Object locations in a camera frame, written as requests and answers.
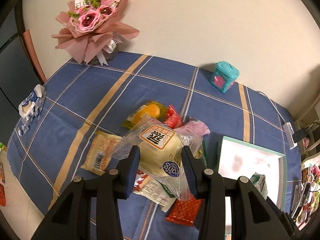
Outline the pink snack packet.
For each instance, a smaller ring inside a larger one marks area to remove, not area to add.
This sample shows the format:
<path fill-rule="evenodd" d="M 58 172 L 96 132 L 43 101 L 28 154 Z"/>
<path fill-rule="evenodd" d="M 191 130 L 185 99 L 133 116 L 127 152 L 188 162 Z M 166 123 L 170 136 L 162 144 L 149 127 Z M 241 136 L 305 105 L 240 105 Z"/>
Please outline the pink snack packet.
<path fill-rule="evenodd" d="M 181 135 L 198 135 L 200 137 L 210 134 L 210 129 L 204 122 L 192 117 L 185 125 L 175 128 L 174 131 Z"/>

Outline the green pea cracker packet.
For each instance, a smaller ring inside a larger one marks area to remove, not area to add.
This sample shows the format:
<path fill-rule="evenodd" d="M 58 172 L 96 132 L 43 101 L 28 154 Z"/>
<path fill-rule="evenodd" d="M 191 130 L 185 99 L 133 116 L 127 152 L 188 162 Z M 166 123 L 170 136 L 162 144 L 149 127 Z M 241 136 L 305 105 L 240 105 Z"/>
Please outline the green pea cracker packet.
<path fill-rule="evenodd" d="M 196 159 L 201 159 L 205 165 L 205 167 L 207 167 L 207 153 L 206 153 L 206 145 L 205 145 L 205 141 L 202 141 L 201 146 L 199 147 L 199 149 L 197 150 L 196 154 L 195 154 L 195 158 Z"/>

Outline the blue plaid tablecloth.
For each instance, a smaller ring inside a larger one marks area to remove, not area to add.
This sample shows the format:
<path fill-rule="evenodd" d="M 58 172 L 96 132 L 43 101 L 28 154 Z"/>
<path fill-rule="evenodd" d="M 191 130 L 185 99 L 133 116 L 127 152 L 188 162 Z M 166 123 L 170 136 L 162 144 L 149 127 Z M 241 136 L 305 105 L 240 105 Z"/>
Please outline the blue plaid tablecloth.
<path fill-rule="evenodd" d="M 13 174 L 42 212 L 47 213 L 61 170 L 65 184 L 74 175 L 94 177 L 81 164 L 96 131 L 124 136 L 125 119 L 148 101 L 173 105 L 184 118 L 204 122 L 207 163 L 217 163 L 223 137 L 284 154 L 287 188 L 284 210 L 290 212 L 295 185 L 300 180 L 300 152 L 290 149 L 280 120 L 292 121 L 280 105 L 235 83 L 226 93 L 210 84 L 210 72 L 167 59 L 119 53 L 108 67 L 69 61 L 46 83 L 42 112 L 25 135 L 13 131 L 8 161 Z"/>

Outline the red candy snack packet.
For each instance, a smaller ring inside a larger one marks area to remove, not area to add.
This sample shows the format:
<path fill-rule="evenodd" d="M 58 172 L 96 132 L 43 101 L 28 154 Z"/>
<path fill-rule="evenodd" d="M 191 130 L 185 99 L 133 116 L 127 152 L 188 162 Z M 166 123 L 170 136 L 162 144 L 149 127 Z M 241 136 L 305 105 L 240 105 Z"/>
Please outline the red candy snack packet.
<path fill-rule="evenodd" d="M 165 120 L 163 122 L 165 125 L 171 129 L 179 128 L 184 125 L 182 118 L 176 112 L 172 105 L 169 105 L 169 108 L 165 114 Z"/>

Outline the black power adapter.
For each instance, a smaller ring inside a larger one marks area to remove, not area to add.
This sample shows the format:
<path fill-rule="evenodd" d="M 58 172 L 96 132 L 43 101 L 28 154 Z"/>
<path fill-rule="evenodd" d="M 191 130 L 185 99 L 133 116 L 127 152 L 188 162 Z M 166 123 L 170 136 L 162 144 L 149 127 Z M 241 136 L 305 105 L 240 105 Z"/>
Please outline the black power adapter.
<path fill-rule="evenodd" d="M 292 139 L 293 142 L 298 143 L 301 140 L 310 139 L 310 136 L 308 135 L 305 128 L 301 128 L 292 135 Z"/>

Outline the orange cake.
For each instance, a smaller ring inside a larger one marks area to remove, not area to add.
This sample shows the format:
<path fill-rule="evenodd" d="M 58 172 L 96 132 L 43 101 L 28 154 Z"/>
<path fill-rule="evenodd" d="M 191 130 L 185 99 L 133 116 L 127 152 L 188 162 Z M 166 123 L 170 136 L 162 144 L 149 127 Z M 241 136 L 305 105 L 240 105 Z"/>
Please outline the orange cake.
<path fill-rule="evenodd" d="M 148 101 L 147 103 L 141 105 L 134 113 L 131 113 L 121 126 L 131 129 L 133 126 L 138 124 L 146 114 L 162 121 L 164 120 L 167 111 L 167 106 L 157 101 Z"/>

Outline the red milk biscuit packet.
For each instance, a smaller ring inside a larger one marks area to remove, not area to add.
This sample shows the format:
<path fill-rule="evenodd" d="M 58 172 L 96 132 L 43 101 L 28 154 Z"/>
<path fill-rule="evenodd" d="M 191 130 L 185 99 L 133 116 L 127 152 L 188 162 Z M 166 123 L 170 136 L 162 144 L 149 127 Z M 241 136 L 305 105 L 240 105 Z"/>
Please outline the red milk biscuit packet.
<path fill-rule="evenodd" d="M 167 222 L 193 227 L 201 204 L 202 200 L 196 200 L 195 198 L 186 201 L 177 200 L 165 220 Z"/>

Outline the pile of colourful trinkets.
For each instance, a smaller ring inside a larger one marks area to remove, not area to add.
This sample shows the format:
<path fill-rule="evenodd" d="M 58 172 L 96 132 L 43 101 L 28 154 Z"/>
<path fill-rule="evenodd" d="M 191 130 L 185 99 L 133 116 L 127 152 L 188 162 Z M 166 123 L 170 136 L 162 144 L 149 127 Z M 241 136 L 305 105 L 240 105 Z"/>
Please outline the pile of colourful trinkets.
<path fill-rule="evenodd" d="M 301 166 L 301 179 L 294 187 L 291 217 L 299 230 L 307 227 L 319 210 L 319 153 L 306 158 Z"/>

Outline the white red-print snack packet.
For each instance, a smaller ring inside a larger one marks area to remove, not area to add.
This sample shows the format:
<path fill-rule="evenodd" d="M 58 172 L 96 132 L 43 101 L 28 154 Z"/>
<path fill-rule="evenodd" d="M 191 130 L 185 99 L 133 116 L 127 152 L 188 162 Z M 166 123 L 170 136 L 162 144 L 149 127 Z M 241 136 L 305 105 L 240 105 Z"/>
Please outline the white red-print snack packet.
<path fill-rule="evenodd" d="M 133 187 L 133 193 L 139 194 L 161 206 L 163 212 L 168 212 L 176 197 L 163 184 L 138 170 Z"/>

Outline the cream bun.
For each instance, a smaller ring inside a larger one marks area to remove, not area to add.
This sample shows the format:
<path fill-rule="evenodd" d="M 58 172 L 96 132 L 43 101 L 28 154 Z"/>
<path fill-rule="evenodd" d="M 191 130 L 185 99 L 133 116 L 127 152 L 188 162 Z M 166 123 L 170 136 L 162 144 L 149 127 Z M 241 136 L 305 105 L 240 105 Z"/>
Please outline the cream bun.
<path fill-rule="evenodd" d="M 189 200 L 190 191 L 181 151 L 188 146 L 195 154 L 202 145 L 202 138 L 198 135 L 181 135 L 145 114 L 115 146 L 112 157 L 118 160 L 127 158 L 135 145 L 140 150 L 139 169 L 167 186 L 178 200 Z"/>

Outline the blue white tissue pack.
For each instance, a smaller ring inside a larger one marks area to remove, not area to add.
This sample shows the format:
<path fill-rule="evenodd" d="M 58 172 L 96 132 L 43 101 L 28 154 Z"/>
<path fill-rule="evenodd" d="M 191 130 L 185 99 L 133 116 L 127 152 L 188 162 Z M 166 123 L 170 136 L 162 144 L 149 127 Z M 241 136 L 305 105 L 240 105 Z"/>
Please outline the blue white tissue pack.
<path fill-rule="evenodd" d="M 38 84 L 31 93 L 19 104 L 18 111 L 22 125 L 18 128 L 18 135 L 27 133 L 35 118 L 39 118 L 46 100 L 46 89 Z"/>

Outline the teal toy house box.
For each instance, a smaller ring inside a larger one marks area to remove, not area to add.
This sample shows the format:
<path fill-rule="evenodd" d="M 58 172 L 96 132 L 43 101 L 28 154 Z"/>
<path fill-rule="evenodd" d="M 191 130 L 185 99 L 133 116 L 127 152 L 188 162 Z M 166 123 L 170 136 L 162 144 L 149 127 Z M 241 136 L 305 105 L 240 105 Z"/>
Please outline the teal toy house box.
<path fill-rule="evenodd" d="M 220 92 L 225 93 L 232 87 L 239 75 L 239 70 L 233 65 L 226 61 L 220 61 L 215 64 L 210 83 Z"/>

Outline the beige bread packet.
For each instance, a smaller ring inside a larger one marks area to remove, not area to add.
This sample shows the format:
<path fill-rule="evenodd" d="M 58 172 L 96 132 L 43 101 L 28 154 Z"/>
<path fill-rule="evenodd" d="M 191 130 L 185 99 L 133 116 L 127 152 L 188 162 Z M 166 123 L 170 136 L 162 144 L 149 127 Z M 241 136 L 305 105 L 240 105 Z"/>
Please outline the beige bread packet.
<path fill-rule="evenodd" d="M 120 141 L 120 136 L 101 131 L 95 132 L 95 138 L 81 168 L 102 176 L 112 159 L 115 146 Z"/>

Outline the pink flower bouquet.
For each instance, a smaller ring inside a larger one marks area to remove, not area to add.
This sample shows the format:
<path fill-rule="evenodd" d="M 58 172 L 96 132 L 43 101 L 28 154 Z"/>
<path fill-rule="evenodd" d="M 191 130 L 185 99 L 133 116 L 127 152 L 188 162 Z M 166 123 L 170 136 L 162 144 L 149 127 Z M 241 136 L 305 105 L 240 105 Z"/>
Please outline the pink flower bouquet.
<path fill-rule="evenodd" d="M 108 65 L 119 44 L 131 41 L 139 30 L 122 22 L 129 0 L 73 0 L 56 20 L 62 24 L 56 49 L 65 50 L 78 63 Z"/>

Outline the green biscuit packet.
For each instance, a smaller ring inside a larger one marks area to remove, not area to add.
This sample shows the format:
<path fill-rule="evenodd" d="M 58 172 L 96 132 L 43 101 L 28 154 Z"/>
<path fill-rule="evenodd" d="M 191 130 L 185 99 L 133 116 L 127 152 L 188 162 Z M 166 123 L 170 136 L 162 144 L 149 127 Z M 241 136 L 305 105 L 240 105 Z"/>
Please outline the green biscuit packet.
<path fill-rule="evenodd" d="M 267 184 L 266 176 L 264 174 L 255 173 L 251 176 L 250 181 L 255 188 L 260 192 L 264 199 L 267 199 Z"/>

